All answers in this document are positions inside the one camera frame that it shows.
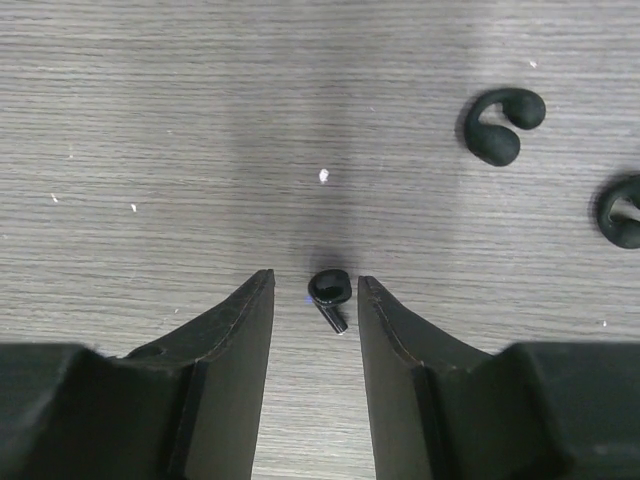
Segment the black stem earbud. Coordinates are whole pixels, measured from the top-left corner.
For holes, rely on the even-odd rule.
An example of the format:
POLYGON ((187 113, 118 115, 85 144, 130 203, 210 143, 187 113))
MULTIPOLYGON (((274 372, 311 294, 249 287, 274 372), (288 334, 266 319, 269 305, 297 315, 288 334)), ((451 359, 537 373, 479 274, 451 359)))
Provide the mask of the black stem earbud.
POLYGON ((315 274, 307 285, 308 294, 334 332, 342 335, 348 329, 340 306, 350 300, 352 286, 349 274, 341 269, 327 269, 315 274))

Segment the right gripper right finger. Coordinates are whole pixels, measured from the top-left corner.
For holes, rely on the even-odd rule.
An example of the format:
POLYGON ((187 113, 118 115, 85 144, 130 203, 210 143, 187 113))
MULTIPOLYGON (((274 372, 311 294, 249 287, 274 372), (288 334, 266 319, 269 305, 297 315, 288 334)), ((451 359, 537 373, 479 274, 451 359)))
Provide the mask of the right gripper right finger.
POLYGON ((380 479, 635 479, 639 346, 520 342, 490 355, 358 282, 380 479))

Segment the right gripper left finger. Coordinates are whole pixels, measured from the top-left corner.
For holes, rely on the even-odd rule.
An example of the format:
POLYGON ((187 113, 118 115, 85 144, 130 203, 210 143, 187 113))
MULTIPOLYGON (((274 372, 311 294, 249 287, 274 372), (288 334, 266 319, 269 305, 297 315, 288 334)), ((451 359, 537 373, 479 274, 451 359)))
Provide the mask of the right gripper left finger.
POLYGON ((5 479, 248 479, 275 276, 124 357, 74 343, 1 347, 5 479))

